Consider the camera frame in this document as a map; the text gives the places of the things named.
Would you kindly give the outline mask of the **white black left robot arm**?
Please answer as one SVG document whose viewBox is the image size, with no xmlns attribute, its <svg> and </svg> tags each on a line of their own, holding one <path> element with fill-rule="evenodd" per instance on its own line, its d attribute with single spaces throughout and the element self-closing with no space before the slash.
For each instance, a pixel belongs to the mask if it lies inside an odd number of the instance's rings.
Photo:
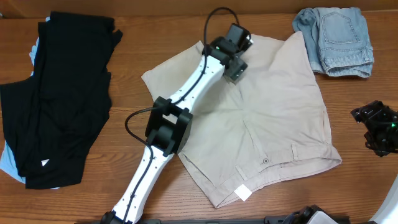
<svg viewBox="0 0 398 224">
<path fill-rule="evenodd" d="M 222 76 L 237 79 L 247 68 L 241 55 L 252 45 L 250 35 L 243 40 L 219 37 L 205 45 L 200 63 L 187 81 L 169 98 L 158 97 L 146 127 L 145 149 L 140 164 L 121 199 L 101 223 L 137 223 L 144 205 L 166 164 L 187 143 L 193 110 L 210 87 Z"/>
</svg>

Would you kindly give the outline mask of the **beige khaki shorts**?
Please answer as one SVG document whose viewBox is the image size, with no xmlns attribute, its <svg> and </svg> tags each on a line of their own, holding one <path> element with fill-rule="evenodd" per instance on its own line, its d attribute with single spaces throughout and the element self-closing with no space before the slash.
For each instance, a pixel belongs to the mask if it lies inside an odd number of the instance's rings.
<svg viewBox="0 0 398 224">
<path fill-rule="evenodd" d="M 178 155 L 216 208 L 237 200 L 240 186 L 255 192 L 342 162 L 302 33 L 252 39 L 240 80 L 218 80 L 196 103 Z"/>
</svg>

